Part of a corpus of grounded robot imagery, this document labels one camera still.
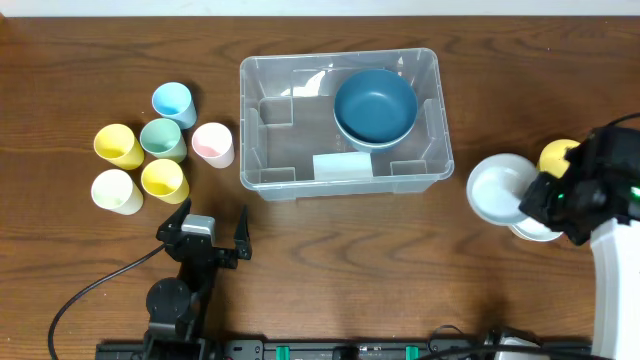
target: white wall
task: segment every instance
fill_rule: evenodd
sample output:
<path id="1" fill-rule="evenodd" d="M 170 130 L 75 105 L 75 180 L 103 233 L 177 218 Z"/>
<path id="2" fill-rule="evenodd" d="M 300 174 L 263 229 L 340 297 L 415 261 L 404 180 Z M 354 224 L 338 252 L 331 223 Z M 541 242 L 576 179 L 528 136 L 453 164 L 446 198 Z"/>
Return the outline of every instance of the white wall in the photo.
<path id="1" fill-rule="evenodd" d="M 14 16 L 640 15 L 640 0 L 0 0 Z"/>

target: storage box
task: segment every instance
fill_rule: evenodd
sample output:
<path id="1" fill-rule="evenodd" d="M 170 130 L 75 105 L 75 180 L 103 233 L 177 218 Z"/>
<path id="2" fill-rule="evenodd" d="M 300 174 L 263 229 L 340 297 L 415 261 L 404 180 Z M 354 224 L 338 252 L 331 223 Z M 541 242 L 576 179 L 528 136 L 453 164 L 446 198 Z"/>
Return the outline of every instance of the storage box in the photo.
<path id="1" fill-rule="evenodd" d="M 420 105 L 416 124 L 388 152 L 341 155 L 356 150 L 336 126 L 335 94 L 364 69 L 387 69 L 411 84 Z M 240 142 L 240 180 L 268 201 L 423 192 L 454 168 L 438 59 L 429 49 L 247 58 L 240 65 Z"/>

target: teal cup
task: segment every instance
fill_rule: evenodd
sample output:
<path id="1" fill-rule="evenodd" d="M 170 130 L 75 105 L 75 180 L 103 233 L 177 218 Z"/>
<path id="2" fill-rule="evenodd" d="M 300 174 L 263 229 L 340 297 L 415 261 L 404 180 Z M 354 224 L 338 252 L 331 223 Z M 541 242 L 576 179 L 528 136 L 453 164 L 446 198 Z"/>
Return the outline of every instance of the teal cup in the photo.
<path id="1" fill-rule="evenodd" d="M 140 133 L 140 145 L 158 159 L 179 163 L 187 156 L 187 145 L 180 126 L 170 119 L 155 119 L 148 123 Z"/>

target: yellow cup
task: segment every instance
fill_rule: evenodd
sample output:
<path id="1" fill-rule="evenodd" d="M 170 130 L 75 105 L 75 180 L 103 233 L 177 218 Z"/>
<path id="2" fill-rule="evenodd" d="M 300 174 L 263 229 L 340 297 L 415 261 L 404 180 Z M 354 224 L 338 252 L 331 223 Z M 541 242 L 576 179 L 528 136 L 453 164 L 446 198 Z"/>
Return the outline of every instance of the yellow cup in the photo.
<path id="1" fill-rule="evenodd" d="M 189 196 L 189 184 L 180 165 L 169 159 L 152 161 L 142 170 L 142 187 L 169 204 L 179 204 Z"/>
<path id="2" fill-rule="evenodd" d="M 122 124 L 111 124 L 98 131 L 93 139 L 96 154 L 125 170 L 133 170 L 142 164 L 144 151 L 133 131 Z"/>
<path id="3" fill-rule="evenodd" d="M 564 155 L 568 150 L 578 145 L 580 145 L 579 142 L 566 139 L 549 143 L 540 154 L 538 170 L 546 171 L 556 178 L 561 178 L 569 169 L 569 162 L 564 159 Z"/>

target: pink cup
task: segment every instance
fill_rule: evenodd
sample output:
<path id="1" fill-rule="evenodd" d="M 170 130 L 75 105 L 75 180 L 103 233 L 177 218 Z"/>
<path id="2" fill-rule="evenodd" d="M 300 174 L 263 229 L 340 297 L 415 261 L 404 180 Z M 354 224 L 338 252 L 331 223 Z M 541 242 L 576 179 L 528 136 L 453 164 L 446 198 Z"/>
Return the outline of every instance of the pink cup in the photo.
<path id="1" fill-rule="evenodd" d="M 235 158 L 231 131 L 219 123 L 200 126 L 193 133 L 191 146 L 196 154 L 218 169 L 231 165 Z"/>

